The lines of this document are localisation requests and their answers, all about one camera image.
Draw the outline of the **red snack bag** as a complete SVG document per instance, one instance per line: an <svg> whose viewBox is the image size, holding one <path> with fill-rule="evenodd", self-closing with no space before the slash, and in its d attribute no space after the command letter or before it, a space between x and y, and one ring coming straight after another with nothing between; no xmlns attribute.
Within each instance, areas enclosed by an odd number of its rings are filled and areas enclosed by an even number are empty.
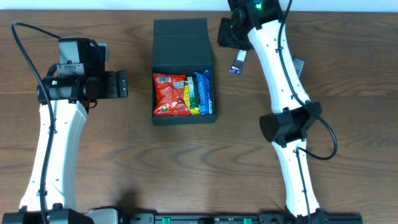
<svg viewBox="0 0 398 224"><path fill-rule="evenodd" d="M156 93L155 117L190 116L184 101L185 75L154 73Z"/></svg>

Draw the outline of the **yellow snack bag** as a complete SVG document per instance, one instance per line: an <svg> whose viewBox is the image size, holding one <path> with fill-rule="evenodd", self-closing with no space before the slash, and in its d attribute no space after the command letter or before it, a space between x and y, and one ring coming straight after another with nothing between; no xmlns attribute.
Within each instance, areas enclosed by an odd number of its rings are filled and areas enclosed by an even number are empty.
<svg viewBox="0 0 398 224"><path fill-rule="evenodd" d="M189 111L191 112L192 116L198 116L200 114L200 110L197 108L190 108L190 94L189 94L189 86L188 86L188 82L184 81L184 93L183 93L183 99L185 102L185 105L187 106L187 108L189 109Z"/></svg>

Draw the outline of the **green chocolate bar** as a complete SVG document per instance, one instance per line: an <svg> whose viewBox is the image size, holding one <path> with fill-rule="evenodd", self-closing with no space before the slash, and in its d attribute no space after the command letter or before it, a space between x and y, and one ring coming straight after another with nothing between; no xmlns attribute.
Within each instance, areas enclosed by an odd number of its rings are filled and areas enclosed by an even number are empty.
<svg viewBox="0 0 398 224"><path fill-rule="evenodd" d="M188 77L187 81L190 96L190 109L199 109L200 99L198 94L197 82L195 81L194 77Z"/></svg>

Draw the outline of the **black gift box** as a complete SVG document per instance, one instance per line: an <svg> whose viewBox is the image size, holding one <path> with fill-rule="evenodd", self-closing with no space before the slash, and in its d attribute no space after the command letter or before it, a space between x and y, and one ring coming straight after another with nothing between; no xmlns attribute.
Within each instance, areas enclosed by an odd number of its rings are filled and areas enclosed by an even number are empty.
<svg viewBox="0 0 398 224"><path fill-rule="evenodd" d="M177 124L202 124L216 121L215 94L213 84L213 61L208 36L207 19L155 19L152 48L152 124L154 126ZM210 92L213 113L198 116L168 116L156 118L153 73L164 75L186 75L210 71Z"/></svg>

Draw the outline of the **small dark blue packet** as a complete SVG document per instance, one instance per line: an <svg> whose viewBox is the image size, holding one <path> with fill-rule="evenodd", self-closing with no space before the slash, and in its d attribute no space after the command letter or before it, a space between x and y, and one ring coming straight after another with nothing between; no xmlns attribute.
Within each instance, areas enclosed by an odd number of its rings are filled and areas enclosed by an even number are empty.
<svg viewBox="0 0 398 224"><path fill-rule="evenodd" d="M299 57L294 57L293 63L297 76L300 78L305 66L305 60Z"/></svg>

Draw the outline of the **blue Oreo cookie pack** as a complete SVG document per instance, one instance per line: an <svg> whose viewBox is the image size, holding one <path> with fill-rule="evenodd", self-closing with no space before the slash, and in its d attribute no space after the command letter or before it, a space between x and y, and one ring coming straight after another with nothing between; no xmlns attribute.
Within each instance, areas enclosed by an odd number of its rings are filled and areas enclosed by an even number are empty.
<svg viewBox="0 0 398 224"><path fill-rule="evenodd" d="M200 98L200 114L213 114L213 100L211 91L211 72L205 70L203 73L195 72L197 78L198 94Z"/></svg>

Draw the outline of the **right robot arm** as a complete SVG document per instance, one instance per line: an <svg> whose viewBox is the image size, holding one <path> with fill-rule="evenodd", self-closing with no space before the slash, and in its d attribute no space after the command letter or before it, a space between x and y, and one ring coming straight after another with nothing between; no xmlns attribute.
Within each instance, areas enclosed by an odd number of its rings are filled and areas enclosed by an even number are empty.
<svg viewBox="0 0 398 224"><path fill-rule="evenodd" d="M320 210L308 169L307 131L324 123L318 102L311 102L291 57L286 35L289 10L279 1L229 1L230 18L221 20L222 47L255 50L271 98L271 113L259 118L265 139L274 147L286 189L286 209L294 220L312 221Z"/></svg>

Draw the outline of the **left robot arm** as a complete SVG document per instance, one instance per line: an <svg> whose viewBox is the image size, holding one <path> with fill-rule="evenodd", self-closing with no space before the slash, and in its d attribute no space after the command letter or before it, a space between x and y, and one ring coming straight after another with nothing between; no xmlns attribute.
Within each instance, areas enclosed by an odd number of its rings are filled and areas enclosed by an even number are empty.
<svg viewBox="0 0 398 224"><path fill-rule="evenodd" d="M87 38L61 38L59 63L37 87L40 134L34 168L19 211L3 223L117 223L114 208L80 213L75 203L78 145L90 108L128 96L127 72L107 71L109 48Z"/></svg>

